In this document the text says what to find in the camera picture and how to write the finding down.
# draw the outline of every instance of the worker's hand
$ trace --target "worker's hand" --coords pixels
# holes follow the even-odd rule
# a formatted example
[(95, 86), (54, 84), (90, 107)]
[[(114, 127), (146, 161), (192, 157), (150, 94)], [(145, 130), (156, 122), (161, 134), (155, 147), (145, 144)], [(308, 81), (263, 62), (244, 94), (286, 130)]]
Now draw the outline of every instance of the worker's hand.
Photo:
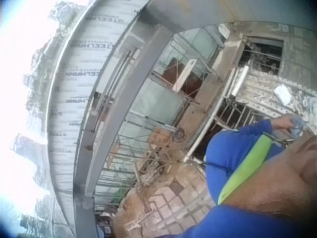
[(272, 119), (271, 124), (273, 130), (296, 128), (296, 126), (292, 123), (292, 117), (292, 115), (283, 115)]

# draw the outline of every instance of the worker's shoulder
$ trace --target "worker's shoulder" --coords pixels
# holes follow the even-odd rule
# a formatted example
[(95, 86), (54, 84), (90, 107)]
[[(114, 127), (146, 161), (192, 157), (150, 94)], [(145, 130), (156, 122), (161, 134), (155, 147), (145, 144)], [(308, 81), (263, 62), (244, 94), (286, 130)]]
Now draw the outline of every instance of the worker's shoulder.
[(217, 134), (215, 134), (212, 139), (210, 140), (208, 147), (212, 146), (218, 146), (222, 143), (228, 143), (232, 140), (235, 140), (239, 136), (238, 131), (230, 131), (230, 130), (224, 130), (220, 131)]

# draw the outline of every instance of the white metal panel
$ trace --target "white metal panel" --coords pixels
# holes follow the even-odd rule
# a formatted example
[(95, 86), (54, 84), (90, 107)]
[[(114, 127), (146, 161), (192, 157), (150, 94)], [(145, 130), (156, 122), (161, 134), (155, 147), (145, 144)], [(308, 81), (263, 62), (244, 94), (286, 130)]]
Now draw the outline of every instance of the white metal panel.
[[(49, 156), (56, 189), (72, 191), (79, 122), (112, 47), (147, 0), (107, 0), (85, 17), (64, 53), (54, 82), (49, 117)], [(59, 192), (61, 208), (74, 225), (73, 198)]]

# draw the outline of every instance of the blue long-sleeve shirt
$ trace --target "blue long-sleeve shirt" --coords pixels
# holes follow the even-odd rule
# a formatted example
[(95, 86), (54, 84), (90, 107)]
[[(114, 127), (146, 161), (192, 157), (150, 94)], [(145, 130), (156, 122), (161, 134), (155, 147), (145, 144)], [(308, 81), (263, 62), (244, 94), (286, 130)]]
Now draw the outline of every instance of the blue long-sleeve shirt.
[[(269, 120), (248, 125), (239, 131), (222, 131), (216, 134), (207, 147), (207, 163), (213, 163), (236, 170), (250, 152), (263, 132), (272, 133)], [(266, 160), (279, 154), (284, 147), (272, 144)], [(218, 201), (219, 194), (231, 176), (225, 170), (206, 166), (207, 185), (211, 197)], [(279, 238), (298, 237), (296, 224), (272, 216), (246, 212), (226, 205), (211, 209), (207, 216), (197, 225), (188, 228), (179, 235), (167, 235), (162, 238)]]

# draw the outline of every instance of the white pipe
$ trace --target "white pipe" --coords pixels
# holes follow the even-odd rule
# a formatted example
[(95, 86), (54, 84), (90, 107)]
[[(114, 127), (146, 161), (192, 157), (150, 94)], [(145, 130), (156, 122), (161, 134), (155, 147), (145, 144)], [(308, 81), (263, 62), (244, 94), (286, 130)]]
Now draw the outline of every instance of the white pipe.
[(187, 162), (189, 160), (189, 158), (192, 156), (193, 152), (196, 150), (197, 146), (200, 144), (200, 142), (202, 141), (203, 137), (205, 136), (206, 132), (208, 131), (211, 123), (213, 122), (214, 120), (214, 117), (216, 116), (221, 104), (222, 104), (222, 101), (223, 99), (225, 98), (226, 96), (226, 93), (228, 91), (228, 88), (232, 82), (232, 79), (233, 79), (233, 76), (234, 76), (234, 73), (235, 73), (235, 68), (232, 69), (231, 73), (230, 73), (230, 76), (228, 78), (228, 81), (223, 89), (223, 92), (220, 96), (220, 98), (218, 99), (217, 101), (217, 104), (212, 112), (212, 114), (210, 115), (206, 125), (204, 126), (203, 130), (200, 132), (199, 136), (197, 137), (197, 139), (195, 140), (193, 146), (190, 148), (190, 150), (188, 151), (188, 153), (186, 154), (186, 156), (184, 157), (183, 159), (183, 162)]
[(233, 97), (236, 97), (242, 84), (244, 83), (244, 80), (246, 79), (248, 72), (249, 72), (250, 66), (248, 64), (246, 64), (243, 68), (243, 71), (240, 75), (240, 77), (238, 78), (237, 84), (236, 86), (233, 88), (231, 95)]

